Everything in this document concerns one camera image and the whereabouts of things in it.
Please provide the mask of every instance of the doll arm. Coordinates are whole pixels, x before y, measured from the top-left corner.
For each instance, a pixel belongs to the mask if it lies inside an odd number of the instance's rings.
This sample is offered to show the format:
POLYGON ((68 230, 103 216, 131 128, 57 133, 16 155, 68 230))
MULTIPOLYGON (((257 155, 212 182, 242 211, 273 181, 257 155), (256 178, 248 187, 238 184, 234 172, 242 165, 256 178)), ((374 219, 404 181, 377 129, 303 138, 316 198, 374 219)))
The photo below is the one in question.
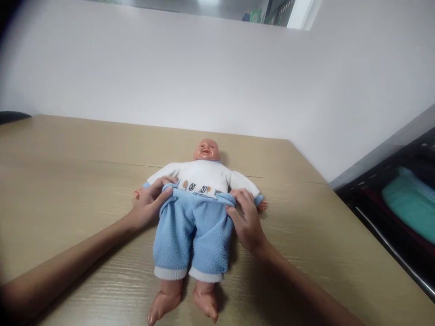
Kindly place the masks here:
POLYGON ((233 171, 230 178, 230 188, 238 189, 245 188, 254 196, 255 206, 260 205, 263 201, 264 196, 260 195, 260 190, 243 174, 233 171))
POLYGON ((149 177, 146 183, 144 184, 144 188, 149 187, 158 178, 162 176, 171 176, 171 177, 178 178, 178 173, 180 172, 180 169, 181 169, 181 163, 169 163, 163 169, 157 171, 155 174, 149 177))

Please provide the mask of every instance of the doll leg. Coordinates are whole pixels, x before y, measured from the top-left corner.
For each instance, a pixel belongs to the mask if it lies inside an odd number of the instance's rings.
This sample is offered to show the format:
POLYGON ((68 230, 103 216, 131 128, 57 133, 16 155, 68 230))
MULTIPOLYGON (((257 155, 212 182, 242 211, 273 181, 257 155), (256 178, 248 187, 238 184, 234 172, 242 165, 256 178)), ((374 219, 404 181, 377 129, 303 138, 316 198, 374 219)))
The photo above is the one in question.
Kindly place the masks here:
POLYGON ((195 289, 193 290, 193 300, 201 308, 204 314, 212 319, 213 324, 216 323, 218 315, 218 302, 214 294, 214 283, 196 281, 195 289))
POLYGON ((161 280, 160 291, 154 298, 151 309, 148 312, 148 326, 153 326, 167 312, 177 307, 181 301, 181 289, 183 280, 161 280))
POLYGON ((161 279, 161 283, 148 313, 150 326, 181 301, 182 281, 187 273, 191 235, 195 228, 191 202, 186 200, 185 195, 185 192, 174 188, 172 196, 160 209, 153 257, 154 274, 161 279))
POLYGON ((197 227, 189 275, 197 280, 193 298, 204 314, 216 322, 218 305, 214 284, 223 280, 228 268, 228 250, 233 223, 225 205, 235 206, 232 196, 206 198, 193 209, 197 227))

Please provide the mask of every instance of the white wall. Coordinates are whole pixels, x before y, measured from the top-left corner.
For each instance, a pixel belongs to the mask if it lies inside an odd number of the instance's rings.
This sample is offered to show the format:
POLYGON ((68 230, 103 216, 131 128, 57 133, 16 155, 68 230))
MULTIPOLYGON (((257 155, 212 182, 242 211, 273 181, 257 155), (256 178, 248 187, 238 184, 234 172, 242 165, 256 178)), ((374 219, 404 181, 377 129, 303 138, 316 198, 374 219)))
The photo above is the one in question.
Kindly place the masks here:
POLYGON ((432 0, 327 0, 309 32, 80 0, 27 11, 3 110, 290 139, 332 181, 435 103, 432 0))

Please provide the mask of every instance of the white sweater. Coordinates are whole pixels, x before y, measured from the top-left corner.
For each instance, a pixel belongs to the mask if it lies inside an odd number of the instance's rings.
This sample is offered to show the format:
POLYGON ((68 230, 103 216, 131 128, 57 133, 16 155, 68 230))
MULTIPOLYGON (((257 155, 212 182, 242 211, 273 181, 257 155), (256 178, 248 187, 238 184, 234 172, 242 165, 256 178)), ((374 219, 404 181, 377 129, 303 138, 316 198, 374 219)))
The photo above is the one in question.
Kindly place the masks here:
POLYGON ((170 163, 149 177, 147 182, 153 184, 157 178, 164 175, 176 177, 179 181, 187 180, 189 184, 195 183, 200 186, 199 189, 202 186, 207 186, 218 192, 228 193, 228 188, 245 188, 252 193, 254 198, 260 194, 260 190, 255 184, 243 174, 231 171, 222 164, 213 161, 196 160, 185 163, 170 163))

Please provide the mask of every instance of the human hand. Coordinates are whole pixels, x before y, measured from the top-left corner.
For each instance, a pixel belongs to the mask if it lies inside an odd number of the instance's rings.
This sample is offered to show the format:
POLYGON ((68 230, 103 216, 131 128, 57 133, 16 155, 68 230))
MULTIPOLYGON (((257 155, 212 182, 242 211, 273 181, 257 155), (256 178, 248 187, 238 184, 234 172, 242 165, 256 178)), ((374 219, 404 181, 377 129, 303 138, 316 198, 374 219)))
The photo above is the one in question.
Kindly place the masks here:
POLYGON ((141 189, 140 197, 131 211, 125 216, 134 230, 139 230, 149 224, 157 216, 163 203, 172 195, 172 187, 162 188, 167 183, 177 183, 178 179, 170 176, 158 178, 148 188, 141 189))
POLYGON ((242 207, 243 216, 240 216, 234 207, 226 205, 225 210, 234 223, 237 236, 243 247, 254 256, 258 256, 268 241, 261 228, 254 197, 246 189, 233 189, 230 194, 242 207))

